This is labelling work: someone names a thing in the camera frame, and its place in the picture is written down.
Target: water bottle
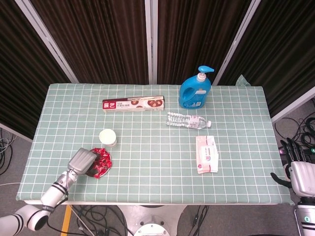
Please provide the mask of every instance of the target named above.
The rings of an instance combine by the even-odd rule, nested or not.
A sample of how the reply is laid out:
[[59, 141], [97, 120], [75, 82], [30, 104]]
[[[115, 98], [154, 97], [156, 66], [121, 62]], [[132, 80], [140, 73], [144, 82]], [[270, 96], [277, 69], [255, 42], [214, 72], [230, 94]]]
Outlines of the water bottle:
[[211, 126], [211, 121], [207, 121], [203, 117], [182, 115], [179, 113], [167, 113], [167, 125], [184, 126], [187, 128], [202, 129]]

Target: robotic hand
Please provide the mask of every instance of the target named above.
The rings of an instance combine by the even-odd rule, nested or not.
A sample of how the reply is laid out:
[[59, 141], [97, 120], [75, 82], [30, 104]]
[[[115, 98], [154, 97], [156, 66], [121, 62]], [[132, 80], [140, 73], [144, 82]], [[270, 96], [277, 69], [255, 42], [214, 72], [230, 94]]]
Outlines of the robotic hand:
[[288, 162], [285, 173], [291, 181], [279, 179], [274, 173], [271, 173], [271, 177], [278, 184], [292, 188], [300, 197], [297, 210], [294, 211], [295, 219], [301, 221], [304, 236], [315, 236], [315, 163], [305, 156], [301, 146], [294, 140], [287, 138], [287, 143], [281, 140], [281, 144]]
[[47, 192], [41, 197], [42, 209], [26, 205], [17, 210], [15, 214], [0, 218], [1, 235], [17, 235], [23, 227], [30, 230], [40, 230], [48, 221], [57, 205], [67, 200], [68, 190], [77, 180], [77, 176], [85, 174], [91, 167], [97, 155], [84, 148], [80, 148], [68, 163], [68, 170], [63, 172]]

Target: jar lid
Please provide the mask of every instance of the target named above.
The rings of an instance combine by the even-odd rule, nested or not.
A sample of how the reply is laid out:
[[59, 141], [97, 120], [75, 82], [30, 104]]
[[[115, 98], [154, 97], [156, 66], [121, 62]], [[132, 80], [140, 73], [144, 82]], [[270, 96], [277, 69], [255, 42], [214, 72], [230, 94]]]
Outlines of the jar lid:
[[116, 145], [116, 133], [112, 129], [104, 129], [99, 134], [99, 140], [108, 147]]

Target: gray carpet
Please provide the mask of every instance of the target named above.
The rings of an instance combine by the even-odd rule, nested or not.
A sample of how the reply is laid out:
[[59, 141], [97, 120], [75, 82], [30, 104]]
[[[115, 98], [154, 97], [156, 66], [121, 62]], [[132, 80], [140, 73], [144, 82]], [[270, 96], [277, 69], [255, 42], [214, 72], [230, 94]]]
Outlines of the gray carpet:
[[[299, 119], [314, 111], [311, 101], [295, 110], [287, 117]], [[293, 137], [297, 126], [296, 124], [282, 119], [277, 122], [278, 130], [285, 137]], [[278, 145], [280, 137], [276, 134]], [[0, 176], [0, 184], [20, 182], [24, 171], [31, 143], [17, 138], [13, 143], [13, 158], [7, 172]], [[24, 202], [16, 201], [15, 196], [19, 185], [0, 186], [0, 217], [13, 214], [17, 209], [25, 205]], [[292, 200], [296, 202], [298, 198], [292, 194]], [[187, 236], [198, 206], [188, 206], [182, 213], [178, 225], [178, 236]], [[50, 224], [61, 229], [65, 206], [59, 206], [50, 217]], [[123, 227], [113, 213], [108, 212], [108, 225], [117, 228], [123, 233]], [[79, 233], [74, 214], [71, 215], [69, 232]], [[225, 205], [210, 206], [209, 212], [200, 230], [200, 236], [248, 236], [254, 234], [276, 234], [285, 236], [298, 235], [293, 216], [293, 207], [287, 204], [270, 206], [244, 206], [244, 205]], [[46, 225], [38, 232], [31, 232], [24, 229], [19, 235], [22, 236], [59, 236], [60, 233], [53, 231]]]

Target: green checkered tablecloth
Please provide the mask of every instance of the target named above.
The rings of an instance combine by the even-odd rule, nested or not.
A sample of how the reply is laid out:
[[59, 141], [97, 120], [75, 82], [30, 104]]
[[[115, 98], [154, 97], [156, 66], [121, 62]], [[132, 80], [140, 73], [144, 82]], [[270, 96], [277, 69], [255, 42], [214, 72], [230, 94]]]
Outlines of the green checkered tablecloth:
[[[104, 147], [98, 138], [113, 129], [118, 144], [100, 179], [79, 176], [69, 200], [135, 204], [290, 203], [270, 116], [261, 87], [213, 86], [206, 104], [186, 110], [176, 85], [50, 85], [25, 167], [18, 200], [39, 200], [81, 147]], [[105, 114], [102, 100], [163, 95], [164, 111]], [[200, 115], [212, 122], [194, 130], [165, 124], [167, 112]], [[195, 137], [213, 135], [219, 172], [199, 175]]]

